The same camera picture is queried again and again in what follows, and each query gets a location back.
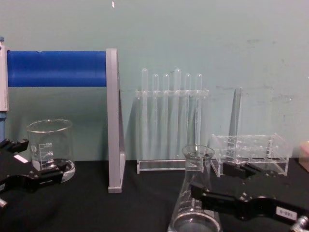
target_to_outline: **white label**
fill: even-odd
[[[24,157],[20,156],[20,155],[15,155],[14,156],[15,159],[18,159],[19,161],[23,162],[23,163],[27,163],[28,160],[26,160]]]
[[[277,206],[277,208],[276,208],[276,214],[281,216],[281,217],[288,218],[288,219],[291,219],[291,220],[294,220],[294,221],[297,220],[297,213],[296,212],[293,212],[293,211],[288,210],[288,209],[281,208],[279,206]]]
[[[0,185],[0,191],[4,190],[5,184]]]

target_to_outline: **flask rim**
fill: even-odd
[[[53,129],[47,130],[44,128],[46,125],[54,127]],[[65,119],[45,119],[32,122],[27,126],[28,133],[53,133],[64,131],[70,129],[73,126],[73,123]]]
[[[193,159],[211,159],[215,153],[212,148],[203,145],[186,145],[182,152],[186,158]]]

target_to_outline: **metal knob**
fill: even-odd
[[[6,206],[7,202],[0,198],[0,209]]]
[[[309,232],[305,228],[309,225],[309,219],[306,216],[301,216],[296,223],[290,228],[290,232]]]

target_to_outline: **gray vertical post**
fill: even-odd
[[[109,193],[120,193],[126,164],[117,49],[106,49]]]

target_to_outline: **wall stain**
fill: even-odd
[[[256,44],[256,43],[259,43],[259,42],[261,42],[261,40],[259,40],[259,39],[247,40],[247,43],[249,43],[249,44]]]
[[[230,90],[234,89],[234,87],[224,87],[224,86],[216,86],[217,89],[222,89],[222,90]]]
[[[225,48],[238,48],[237,44],[235,43],[226,43],[223,45]]]

